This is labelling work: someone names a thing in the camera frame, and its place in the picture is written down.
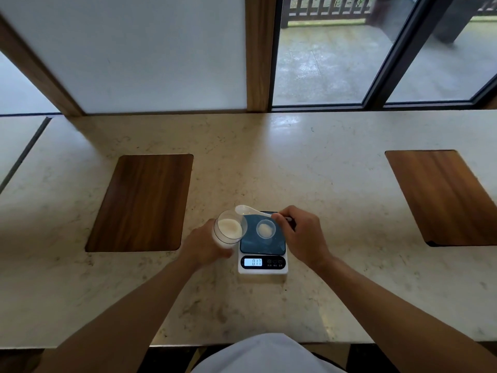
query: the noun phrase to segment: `white shirt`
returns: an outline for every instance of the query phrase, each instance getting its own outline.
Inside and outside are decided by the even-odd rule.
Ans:
[[[285,334],[261,334],[206,358],[192,373],[253,372],[343,373],[315,357]]]

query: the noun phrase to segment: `wooden cutting board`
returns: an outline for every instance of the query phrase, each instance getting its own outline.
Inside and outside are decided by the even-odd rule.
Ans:
[[[120,157],[86,251],[177,250],[192,165],[190,154]]]
[[[385,155],[428,245],[497,245],[497,206],[457,151]]]

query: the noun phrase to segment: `forearm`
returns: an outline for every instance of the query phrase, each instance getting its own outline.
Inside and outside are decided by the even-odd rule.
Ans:
[[[329,256],[314,267],[402,372],[497,371],[485,348]]]
[[[168,264],[65,340],[36,372],[136,372],[195,269],[184,259]]]

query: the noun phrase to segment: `left hand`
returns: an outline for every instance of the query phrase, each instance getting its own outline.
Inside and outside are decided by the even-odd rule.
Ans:
[[[195,269],[200,269],[221,257],[227,259],[233,255],[233,249],[222,249],[212,239],[214,221],[211,218],[200,228],[191,231],[181,245],[178,259],[187,260],[195,265]]]

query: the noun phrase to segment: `small plastic cup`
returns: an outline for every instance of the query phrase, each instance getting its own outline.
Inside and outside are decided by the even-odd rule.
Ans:
[[[222,212],[212,228],[212,239],[223,249],[232,249],[245,236],[247,221],[245,216],[235,211]]]
[[[265,240],[272,238],[274,233],[276,233],[276,225],[274,225],[274,221],[267,218],[264,220],[260,220],[257,226],[255,227],[255,231],[260,238]]]

